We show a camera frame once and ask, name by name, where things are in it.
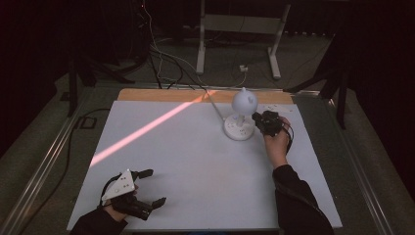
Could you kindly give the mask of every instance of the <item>desk lamp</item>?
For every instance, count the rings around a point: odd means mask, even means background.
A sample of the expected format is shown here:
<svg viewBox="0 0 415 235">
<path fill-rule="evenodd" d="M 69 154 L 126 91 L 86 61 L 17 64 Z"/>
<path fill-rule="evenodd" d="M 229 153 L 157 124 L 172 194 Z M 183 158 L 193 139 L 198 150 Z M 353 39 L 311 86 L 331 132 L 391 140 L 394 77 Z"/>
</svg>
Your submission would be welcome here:
<svg viewBox="0 0 415 235">
<path fill-rule="evenodd" d="M 243 87 L 232 100 L 232 109 L 235 114 L 229 116 L 224 122 L 226 135 L 233 140 L 247 140 L 254 134 L 254 122 L 245 119 L 256 112 L 258 100 L 253 92 Z"/>
</svg>

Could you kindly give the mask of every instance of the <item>round white base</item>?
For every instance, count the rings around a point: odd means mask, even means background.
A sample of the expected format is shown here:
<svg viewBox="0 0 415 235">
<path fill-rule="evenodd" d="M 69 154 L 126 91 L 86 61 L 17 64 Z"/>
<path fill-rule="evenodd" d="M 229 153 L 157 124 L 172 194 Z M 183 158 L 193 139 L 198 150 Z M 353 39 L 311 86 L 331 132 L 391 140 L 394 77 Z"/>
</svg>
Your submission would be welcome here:
<svg viewBox="0 0 415 235">
<path fill-rule="evenodd" d="M 229 116 L 223 125 L 226 135 L 233 140 L 247 140 L 254 134 L 254 121 L 245 119 L 241 126 L 237 125 L 238 115 Z"/>
</svg>

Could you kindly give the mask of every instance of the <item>black sleeve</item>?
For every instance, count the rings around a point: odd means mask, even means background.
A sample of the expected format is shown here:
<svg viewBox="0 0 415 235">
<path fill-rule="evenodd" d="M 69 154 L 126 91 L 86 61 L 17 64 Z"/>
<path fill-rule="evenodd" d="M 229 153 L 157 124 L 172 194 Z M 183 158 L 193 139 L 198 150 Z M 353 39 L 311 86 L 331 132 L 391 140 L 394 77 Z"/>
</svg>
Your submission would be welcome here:
<svg viewBox="0 0 415 235">
<path fill-rule="evenodd" d="M 106 211 L 96 209 L 80 217 L 70 235 L 118 235 L 126 225 L 125 220 L 117 222 Z"/>
<path fill-rule="evenodd" d="M 278 223 L 284 230 L 284 234 L 334 234 L 324 213 L 319 212 L 317 201 L 310 187 L 305 181 L 299 179 L 290 165 L 285 164 L 275 168 L 272 177 L 277 188 L 275 199 Z M 312 206 L 305 203 L 304 200 L 309 201 Z"/>
</svg>

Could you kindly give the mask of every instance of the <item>white tabletop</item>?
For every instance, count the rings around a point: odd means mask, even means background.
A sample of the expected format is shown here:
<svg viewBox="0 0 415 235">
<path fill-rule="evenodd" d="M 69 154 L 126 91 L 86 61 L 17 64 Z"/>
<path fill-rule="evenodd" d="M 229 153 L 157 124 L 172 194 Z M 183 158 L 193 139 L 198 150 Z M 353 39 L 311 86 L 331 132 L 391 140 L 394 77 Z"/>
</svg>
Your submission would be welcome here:
<svg viewBox="0 0 415 235">
<path fill-rule="evenodd" d="M 216 104 L 224 117 L 229 104 Z M 339 215 L 296 105 L 259 104 L 276 109 L 295 132 L 288 155 L 308 182 L 318 205 L 334 227 Z M 154 170 L 136 180 L 137 199 L 151 203 L 166 197 L 147 221 L 128 217 L 126 230 L 267 230 L 277 229 L 271 173 L 259 131 L 246 141 L 223 132 L 209 103 L 115 101 L 68 224 L 97 207 L 105 183 L 126 169 Z"/>
</svg>

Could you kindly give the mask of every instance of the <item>hand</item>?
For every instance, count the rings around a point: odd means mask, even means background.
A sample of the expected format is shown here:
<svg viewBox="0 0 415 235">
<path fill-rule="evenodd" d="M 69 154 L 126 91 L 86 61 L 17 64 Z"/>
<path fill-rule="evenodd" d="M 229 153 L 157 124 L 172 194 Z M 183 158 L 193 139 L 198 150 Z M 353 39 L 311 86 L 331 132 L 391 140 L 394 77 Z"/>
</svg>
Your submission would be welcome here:
<svg viewBox="0 0 415 235">
<path fill-rule="evenodd" d="M 290 122 L 285 117 L 280 117 L 280 120 L 284 122 L 283 128 L 289 131 Z M 271 161 L 272 166 L 276 168 L 281 165 L 287 165 L 287 146 L 290 141 L 290 137 L 286 131 L 280 130 L 280 132 L 274 137 L 264 135 L 263 139 L 265 142 L 266 154 Z"/>
<path fill-rule="evenodd" d="M 135 184 L 134 195 L 137 194 L 137 189 L 138 189 L 138 186 Z M 111 200 L 107 200 L 105 202 L 104 211 L 106 211 L 117 222 L 123 221 L 128 216 L 128 214 L 126 213 L 122 213 L 122 212 L 118 212 L 114 210 L 113 206 L 111 205 Z"/>
</svg>

